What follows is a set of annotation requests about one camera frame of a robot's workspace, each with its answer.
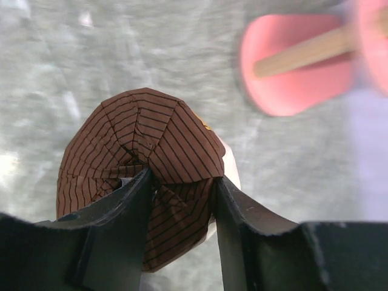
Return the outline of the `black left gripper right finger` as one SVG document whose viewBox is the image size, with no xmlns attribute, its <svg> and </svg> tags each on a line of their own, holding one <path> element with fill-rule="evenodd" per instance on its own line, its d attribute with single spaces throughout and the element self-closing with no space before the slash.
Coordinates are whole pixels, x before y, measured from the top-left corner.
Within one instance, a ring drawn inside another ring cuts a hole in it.
<svg viewBox="0 0 388 291">
<path fill-rule="evenodd" d="M 217 180 L 225 290 L 386 290 L 387 224 L 297 224 Z"/>
</svg>

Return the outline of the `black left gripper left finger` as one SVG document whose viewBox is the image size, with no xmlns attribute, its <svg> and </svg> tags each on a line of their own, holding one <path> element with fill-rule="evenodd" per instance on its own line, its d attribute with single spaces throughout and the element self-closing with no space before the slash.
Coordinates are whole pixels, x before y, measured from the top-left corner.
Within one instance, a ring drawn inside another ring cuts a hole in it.
<svg viewBox="0 0 388 291">
<path fill-rule="evenodd" d="M 1 214 L 2 290 L 138 290 L 152 208 L 143 170 L 56 221 Z"/>
</svg>

